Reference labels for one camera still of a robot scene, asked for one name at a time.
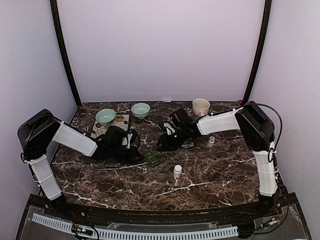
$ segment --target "light green bowl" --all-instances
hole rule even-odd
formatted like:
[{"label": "light green bowl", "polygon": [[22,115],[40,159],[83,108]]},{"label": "light green bowl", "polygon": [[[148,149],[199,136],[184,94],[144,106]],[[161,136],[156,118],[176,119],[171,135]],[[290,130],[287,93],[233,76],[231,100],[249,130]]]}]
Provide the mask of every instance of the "light green bowl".
[{"label": "light green bowl", "polygon": [[116,112],[112,109],[104,109],[95,115],[95,120],[102,126],[111,125],[116,119]]},{"label": "light green bowl", "polygon": [[138,119],[144,119],[150,112],[150,106],[144,102],[139,102],[131,107],[132,114]]}]

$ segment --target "black metal beam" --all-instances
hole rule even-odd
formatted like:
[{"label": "black metal beam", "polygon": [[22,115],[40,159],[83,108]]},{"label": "black metal beam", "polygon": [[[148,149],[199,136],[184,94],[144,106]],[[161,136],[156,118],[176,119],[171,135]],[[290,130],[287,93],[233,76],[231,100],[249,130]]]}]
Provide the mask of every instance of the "black metal beam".
[{"label": "black metal beam", "polygon": [[60,23],[60,18],[59,18],[59,10],[58,10],[57,0],[50,0],[50,4],[51,4],[51,12],[52,12],[52,18],[53,18],[53,23],[54,23],[54,28],[55,28],[56,39],[58,41],[58,45],[60,48],[60,54],[62,57],[65,73],[66,73],[66,76],[69,81],[69,85],[70,85],[70,88],[71,88],[71,91],[73,94],[73,98],[75,100],[77,107],[79,108],[82,103],[81,103],[80,96],[79,96],[79,93],[77,90],[74,76],[72,74],[72,70],[71,70],[71,66],[70,66],[70,62],[69,62],[69,58],[68,58],[68,54],[67,54],[67,49],[66,49],[64,36],[63,36],[61,23]]},{"label": "black metal beam", "polygon": [[246,104],[249,101],[252,89],[255,84],[262,52],[263,52],[264,45],[265,45],[268,23],[269,23],[270,12],[271,12],[271,4],[272,4],[272,0],[265,0],[258,45],[256,47],[256,52],[255,52],[255,56],[254,56],[254,60],[253,60],[253,65],[252,65],[250,77],[248,80],[248,84],[246,86],[246,90],[245,90],[243,99],[239,101],[240,104]]}]

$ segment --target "white backdrop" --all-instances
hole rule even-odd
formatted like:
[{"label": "white backdrop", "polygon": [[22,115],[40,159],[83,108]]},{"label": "white backdrop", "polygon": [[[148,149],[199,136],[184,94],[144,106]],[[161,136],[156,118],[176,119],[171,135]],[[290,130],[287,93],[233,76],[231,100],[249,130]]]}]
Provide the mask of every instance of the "white backdrop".
[{"label": "white backdrop", "polygon": [[264,0],[60,0],[83,102],[243,97]]}]

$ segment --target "floral placemat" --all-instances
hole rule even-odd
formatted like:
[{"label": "floral placemat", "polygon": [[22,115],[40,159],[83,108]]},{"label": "floral placemat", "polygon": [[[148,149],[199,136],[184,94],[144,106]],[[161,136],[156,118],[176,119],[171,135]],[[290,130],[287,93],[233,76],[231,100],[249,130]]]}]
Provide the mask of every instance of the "floral placemat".
[{"label": "floral placemat", "polygon": [[[127,131],[129,127],[129,114],[125,115],[117,115],[114,122],[110,126],[117,126],[119,128],[122,128],[123,130]],[[100,123],[97,121],[94,121],[93,128],[91,131],[91,137],[92,138],[97,138],[102,134],[105,134],[108,127],[110,126],[102,126]]]}]

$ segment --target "green object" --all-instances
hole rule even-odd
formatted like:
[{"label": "green object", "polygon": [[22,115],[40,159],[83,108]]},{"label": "green object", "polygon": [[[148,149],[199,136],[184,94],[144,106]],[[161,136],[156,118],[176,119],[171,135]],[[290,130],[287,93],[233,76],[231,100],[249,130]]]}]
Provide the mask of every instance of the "green object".
[{"label": "green object", "polygon": [[146,151],[143,156],[150,167],[155,168],[156,166],[159,166],[160,162],[156,157],[157,145],[153,144],[150,150]]}]

